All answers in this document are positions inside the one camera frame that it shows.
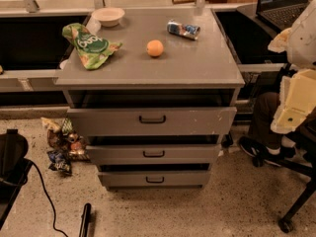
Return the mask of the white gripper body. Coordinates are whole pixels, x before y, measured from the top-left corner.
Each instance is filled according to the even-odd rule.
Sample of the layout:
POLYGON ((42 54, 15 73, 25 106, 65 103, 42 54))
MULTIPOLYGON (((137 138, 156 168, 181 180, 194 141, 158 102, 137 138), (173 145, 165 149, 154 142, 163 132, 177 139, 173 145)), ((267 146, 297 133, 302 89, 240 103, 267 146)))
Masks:
POLYGON ((303 69, 283 76, 271 130, 279 134, 295 131, 316 108, 316 71, 303 69))

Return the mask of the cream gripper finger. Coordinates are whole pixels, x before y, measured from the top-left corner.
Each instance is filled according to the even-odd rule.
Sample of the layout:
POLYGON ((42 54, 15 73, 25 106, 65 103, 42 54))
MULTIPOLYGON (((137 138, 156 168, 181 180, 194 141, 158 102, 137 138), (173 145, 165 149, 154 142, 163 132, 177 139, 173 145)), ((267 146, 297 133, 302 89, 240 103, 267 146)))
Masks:
POLYGON ((291 28, 281 31, 268 45, 268 50, 281 53, 286 51, 291 28))

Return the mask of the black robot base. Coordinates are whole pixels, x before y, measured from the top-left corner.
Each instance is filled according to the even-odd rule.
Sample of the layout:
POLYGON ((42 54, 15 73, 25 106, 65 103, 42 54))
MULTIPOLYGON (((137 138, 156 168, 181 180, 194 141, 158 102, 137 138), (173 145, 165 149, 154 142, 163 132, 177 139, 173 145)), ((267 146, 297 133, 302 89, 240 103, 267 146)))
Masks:
POLYGON ((0 229, 13 203, 27 181, 30 162, 25 159, 29 150, 27 139, 17 129, 0 135, 0 229))

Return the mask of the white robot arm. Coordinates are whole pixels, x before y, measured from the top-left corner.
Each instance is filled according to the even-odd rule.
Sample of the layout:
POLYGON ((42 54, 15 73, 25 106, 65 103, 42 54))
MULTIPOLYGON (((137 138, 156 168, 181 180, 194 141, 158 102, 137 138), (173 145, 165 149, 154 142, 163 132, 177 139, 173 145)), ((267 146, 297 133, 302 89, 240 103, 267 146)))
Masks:
POLYGON ((273 52, 286 52, 287 61, 298 71, 283 77, 271 130, 287 134, 295 131, 316 107, 316 0, 312 0, 293 25, 268 45, 273 52))

